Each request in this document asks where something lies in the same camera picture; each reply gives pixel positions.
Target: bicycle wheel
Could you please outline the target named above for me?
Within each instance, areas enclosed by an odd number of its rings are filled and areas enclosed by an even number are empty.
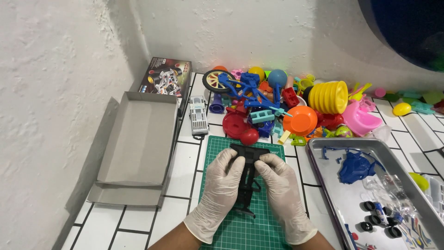
[[[218,94],[226,94],[231,91],[230,88],[224,86],[222,83],[219,83],[218,75],[221,73],[227,73],[228,79],[236,80],[236,78],[230,72],[220,69],[210,70],[205,73],[202,78],[202,83],[207,90]]]

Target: pink toy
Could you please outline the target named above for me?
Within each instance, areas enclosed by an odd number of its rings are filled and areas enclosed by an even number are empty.
[[[375,89],[375,96],[377,96],[377,97],[385,96],[385,89],[383,89],[383,88]]]
[[[370,99],[365,97],[365,94],[362,95],[362,99],[359,101],[359,109],[364,112],[372,112],[376,109],[376,104]]]
[[[353,133],[363,137],[365,134],[379,127],[382,120],[360,110],[359,104],[360,102],[351,100],[351,103],[342,113],[342,117],[344,118],[344,123]]]
[[[236,80],[240,80],[241,79],[241,74],[244,73],[241,69],[234,69],[233,71],[231,71],[231,74],[233,74],[234,78],[236,78]]]

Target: blue ball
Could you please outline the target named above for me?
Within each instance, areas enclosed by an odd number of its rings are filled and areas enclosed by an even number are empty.
[[[283,70],[275,69],[268,75],[268,85],[272,88],[279,84],[282,88],[287,83],[287,74]]]

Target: green cutting mat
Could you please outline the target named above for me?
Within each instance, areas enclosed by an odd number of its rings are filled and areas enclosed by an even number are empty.
[[[216,158],[219,152],[229,148],[231,143],[241,144],[238,140],[226,137],[208,137],[199,201],[202,198],[203,188],[205,186],[207,166]],[[269,149],[270,152],[285,159],[284,147],[282,145],[257,142],[253,147]],[[203,243],[200,249],[291,249],[291,247],[285,242],[285,235],[281,226],[271,214],[271,209],[267,202],[265,183],[262,180],[262,177],[259,176],[256,180],[262,187],[261,192],[254,192],[253,197],[251,198],[250,210],[256,215],[256,218],[253,219],[251,216],[230,211],[214,234],[213,244],[209,245]]]

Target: toy wheel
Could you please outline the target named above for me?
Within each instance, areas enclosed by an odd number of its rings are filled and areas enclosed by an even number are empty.
[[[152,83],[152,84],[159,84],[160,83],[160,74],[158,73],[154,73],[148,76],[148,82]]]
[[[221,73],[227,73],[230,80],[236,80],[236,78],[230,72],[220,69],[210,70],[205,73],[202,78],[205,88],[218,94],[229,93],[231,89],[219,83],[218,75]]]
[[[174,68],[173,71],[175,76],[182,75],[182,70],[180,68]]]

